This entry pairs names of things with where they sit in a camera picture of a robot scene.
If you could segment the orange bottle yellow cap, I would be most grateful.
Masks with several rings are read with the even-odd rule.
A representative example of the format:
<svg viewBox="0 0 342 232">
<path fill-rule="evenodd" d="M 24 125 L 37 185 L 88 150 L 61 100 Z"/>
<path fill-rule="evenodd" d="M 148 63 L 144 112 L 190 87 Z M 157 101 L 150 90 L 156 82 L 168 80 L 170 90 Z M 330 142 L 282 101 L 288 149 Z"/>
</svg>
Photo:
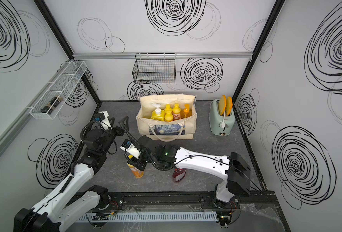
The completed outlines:
<svg viewBox="0 0 342 232">
<path fill-rule="evenodd" d="M 167 113 L 168 111 L 172 111 L 171 105 L 170 105 L 170 104 L 166 104 L 164 110 L 165 110 L 166 113 Z"/>
<path fill-rule="evenodd" d="M 181 108 L 178 103 L 176 103 L 172 109 L 173 120 L 179 120 L 181 118 Z"/>
<path fill-rule="evenodd" d="M 173 121 L 173 114 L 172 114 L 172 111 L 171 111 L 171 110 L 165 111 L 164 120 L 165 120 L 166 122 L 172 122 L 172 121 Z"/>
<path fill-rule="evenodd" d="M 138 159 L 134 158 L 134 156 L 132 156 L 132 155 L 128 155 L 128 157 L 132 162 L 138 161 Z M 133 175 L 135 176 L 135 178 L 142 178 L 143 177 L 144 171 L 141 171 L 140 169 L 138 169 L 134 165 L 130 164 L 128 161 L 127 161 L 127 166 L 130 168 L 130 170 L 133 173 Z"/>
</svg>

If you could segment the yellow pump soap bottle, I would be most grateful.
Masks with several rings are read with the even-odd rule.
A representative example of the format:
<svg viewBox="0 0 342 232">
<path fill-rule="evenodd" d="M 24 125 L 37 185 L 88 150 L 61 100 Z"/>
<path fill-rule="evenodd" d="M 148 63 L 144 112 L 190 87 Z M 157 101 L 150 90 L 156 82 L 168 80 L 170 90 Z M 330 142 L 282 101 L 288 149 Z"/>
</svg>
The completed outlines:
<svg viewBox="0 0 342 232">
<path fill-rule="evenodd" d="M 161 109 L 161 105 L 158 103 L 153 103 L 155 110 L 152 112 L 151 119 L 158 121 L 165 121 L 165 111 Z"/>
</svg>

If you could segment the cream canvas shopping bag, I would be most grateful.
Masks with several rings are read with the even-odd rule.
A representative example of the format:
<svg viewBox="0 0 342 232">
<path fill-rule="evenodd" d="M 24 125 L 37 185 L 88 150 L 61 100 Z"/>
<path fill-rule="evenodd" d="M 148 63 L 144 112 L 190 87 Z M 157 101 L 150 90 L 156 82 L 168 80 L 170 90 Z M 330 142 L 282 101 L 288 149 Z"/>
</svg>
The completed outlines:
<svg viewBox="0 0 342 232">
<path fill-rule="evenodd" d="M 136 116 L 138 131 L 153 140 L 171 142 L 193 139 L 197 128 L 196 96 L 187 94 L 149 95 L 139 98 L 141 108 Z M 156 108 L 164 110 L 166 105 L 178 104 L 184 110 L 188 104 L 191 116 L 171 122 L 151 119 Z"/>
</svg>

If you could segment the amber dish soap bottle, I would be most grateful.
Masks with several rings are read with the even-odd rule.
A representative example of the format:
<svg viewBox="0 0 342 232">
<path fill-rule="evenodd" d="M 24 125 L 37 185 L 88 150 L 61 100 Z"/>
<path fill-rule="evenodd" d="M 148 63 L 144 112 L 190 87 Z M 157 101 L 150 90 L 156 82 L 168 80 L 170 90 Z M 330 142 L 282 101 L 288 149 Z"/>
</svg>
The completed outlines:
<svg viewBox="0 0 342 232">
<path fill-rule="evenodd" d="M 184 109 L 181 112 L 181 118 L 186 119 L 190 116 L 192 116 L 192 108 L 191 108 L 190 104 L 185 104 Z"/>
</svg>

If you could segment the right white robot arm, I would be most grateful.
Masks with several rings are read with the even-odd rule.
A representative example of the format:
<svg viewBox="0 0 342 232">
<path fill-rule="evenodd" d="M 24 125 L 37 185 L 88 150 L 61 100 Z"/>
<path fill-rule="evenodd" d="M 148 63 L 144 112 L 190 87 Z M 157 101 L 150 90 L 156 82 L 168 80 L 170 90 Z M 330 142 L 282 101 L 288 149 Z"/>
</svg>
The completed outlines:
<svg viewBox="0 0 342 232">
<path fill-rule="evenodd" d="M 188 150 L 176 145 L 162 145 L 144 135 L 136 139 L 127 125 L 119 123 L 127 134 L 121 149 L 129 165 L 144 171 L 151 164 L 159 171 L 190 169 L 214 175 L 222 182 L 217 185 L 215 199 L 228 203 L 233 197 L 249 197 L 251 168 L 244 158 L 232 152 L 228 156 L 208 155 Z"/>
</svg>

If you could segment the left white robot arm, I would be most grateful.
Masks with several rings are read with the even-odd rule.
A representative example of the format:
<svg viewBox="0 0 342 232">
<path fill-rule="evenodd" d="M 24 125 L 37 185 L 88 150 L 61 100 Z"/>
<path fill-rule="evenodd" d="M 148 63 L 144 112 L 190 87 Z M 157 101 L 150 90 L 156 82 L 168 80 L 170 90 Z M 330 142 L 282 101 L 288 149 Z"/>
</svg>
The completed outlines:
<svg viewBox="0 0 342 232">
<path fill-rule="evenodd" d="M 107 159 L 107 154 L 117 136 L 128 131 L 128 116 L 112 126 L 114 118 L 95 118 L 81 131 L 80 138 L 87 149 L 83 156 L 73 162 L 67 177 L 32 208 L 21 209 L 14 217 L 15 232 L 64 232 L 88 211 L 99 207 L 106 209 L 110 201 L 108 189 L 92 186 L 70 203 L 78 190 L 90 180 Z"/>
</svg>

